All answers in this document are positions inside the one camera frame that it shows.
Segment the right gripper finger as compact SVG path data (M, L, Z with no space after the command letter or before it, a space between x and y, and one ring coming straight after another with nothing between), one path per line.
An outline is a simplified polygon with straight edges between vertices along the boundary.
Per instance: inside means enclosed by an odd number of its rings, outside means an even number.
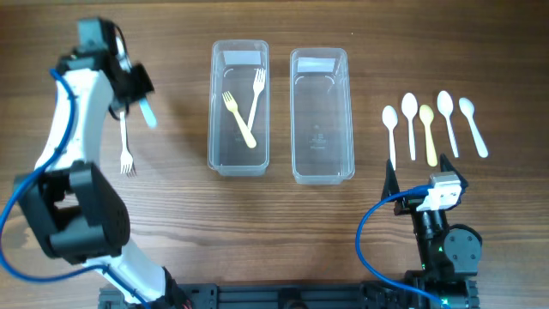
M400 192L400 187L398 185L397 177L395 175L395 169L393 167L391 159L387 159L386 170L385 170L385 180L383 184L381 199L391 197L394 194L397 194L399 192Z
M460 180L462 189L468 188L467 180L454 168L454 166L451 164L451 162L449 161L448 157L445 154L440 154L439 161L440 161L440 169L442 172L454 173Z

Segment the wide white plastic fork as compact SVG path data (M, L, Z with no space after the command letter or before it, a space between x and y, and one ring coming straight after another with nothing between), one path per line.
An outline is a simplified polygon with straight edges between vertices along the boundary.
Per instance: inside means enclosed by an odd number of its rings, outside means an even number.
M148 102L147 99L141 99L139 101L139 106L142 110L142 115L144 117L144 120L147 124L147 126L151 129L154 129L158 125L157 118L154 115L154 112Z

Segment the thin white plastic fork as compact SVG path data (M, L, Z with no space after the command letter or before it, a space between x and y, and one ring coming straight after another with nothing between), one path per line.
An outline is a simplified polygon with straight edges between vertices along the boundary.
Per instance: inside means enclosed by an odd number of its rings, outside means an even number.
M122 151L120 155L121 173L130 176L135 171L134 158L128 147L128 134L125 112L119 113Z

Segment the yellow plastic fork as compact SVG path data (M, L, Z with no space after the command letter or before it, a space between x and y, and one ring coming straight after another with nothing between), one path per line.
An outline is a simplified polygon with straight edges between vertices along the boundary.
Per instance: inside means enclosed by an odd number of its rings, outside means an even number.
M229 91L222 93L222 99L225 103L226 109L232 113L232 115L235 117L235 120L237 122L237 125L239 127L239 130L241 132L242 137L244 138L244 142L248 148L255 148L256 147L256 139L252 135L250 128L247 126L247 124L244 122L242 116L239 113L238 110L238 103L232 96L232 94Z

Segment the curved white plastic fork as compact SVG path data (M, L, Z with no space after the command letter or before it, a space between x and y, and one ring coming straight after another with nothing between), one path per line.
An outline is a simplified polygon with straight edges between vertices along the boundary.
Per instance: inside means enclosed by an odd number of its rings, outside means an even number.
M266 70L263 68L257 69L256 75L252 84L253 101L250 107L250 114L247 122L247 126L250 130L252 130L255 115L256 115L256 106L258 102L258 97L265 88L265 78L266 78Z

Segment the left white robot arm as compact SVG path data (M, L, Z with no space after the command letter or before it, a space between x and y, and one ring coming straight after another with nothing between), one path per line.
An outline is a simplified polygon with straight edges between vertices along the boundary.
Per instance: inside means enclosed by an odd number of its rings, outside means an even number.
M51 70L57 85L51 131L34 170L15 179L19 205L50 258L77 274L99 272L135 308L189 308L190 298L168 270L130 237L127 208L100 171L106 117L123 120L154 87L142 64L129 61L113 21L79 20L79 43Z

